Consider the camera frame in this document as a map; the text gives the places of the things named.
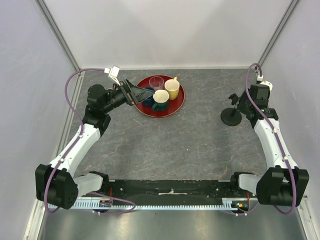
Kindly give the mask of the black phone stand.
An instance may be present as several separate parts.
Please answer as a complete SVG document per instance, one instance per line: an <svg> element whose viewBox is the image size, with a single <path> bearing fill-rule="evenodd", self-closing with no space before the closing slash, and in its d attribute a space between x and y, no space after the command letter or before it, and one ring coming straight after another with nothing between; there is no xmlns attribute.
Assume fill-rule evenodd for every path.
<svg viewBox="0 0 320 240"><path fill-rule="evenodd" d="M233 107L225 108L220 114L220 119L225 125L234 127L239 125L242 121L242 115L237 107L239 97L236 93L233 93L228 98L231 100L231 105Z"/></svg>

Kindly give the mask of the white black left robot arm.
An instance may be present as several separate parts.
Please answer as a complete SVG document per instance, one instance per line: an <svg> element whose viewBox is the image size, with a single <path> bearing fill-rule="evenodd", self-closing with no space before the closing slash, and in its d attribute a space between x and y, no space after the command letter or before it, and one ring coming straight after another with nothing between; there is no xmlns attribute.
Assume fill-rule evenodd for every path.
<svg viewBox="0 0 320 240"><path fill-rule="evenodd" d="M75 171L89 149L107 130L111 117L109 112L127 104L137 105L154 94L154 90L136 86L127 79L105 89L101 84L92 85L87 91L87 106L80 126L61 153L49 164L40 164L35 170L36 198L46 208L54 205L70 209L77 198L94 192L99 197L110 191L108 175L92 171L74 177Z"/></svg>

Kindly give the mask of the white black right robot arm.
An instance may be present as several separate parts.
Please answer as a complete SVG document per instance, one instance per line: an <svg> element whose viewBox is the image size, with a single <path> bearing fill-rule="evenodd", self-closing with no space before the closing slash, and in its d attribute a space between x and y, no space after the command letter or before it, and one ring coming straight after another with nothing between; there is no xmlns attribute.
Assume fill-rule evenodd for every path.
<svg viewBox="0 0 320 240"><path fill-rule="evenodd" d="M268 106L270 93L269 86L252 84L241 96L235 93L229 96L233 107L227 109L226 124L236 126L245 115L261 142L267 164L261 177L235 172L229 191L235 197L248 191L256 195L261 205L297 207L310 176L307 170L298 167L286 147L278 114Z"/></svg>

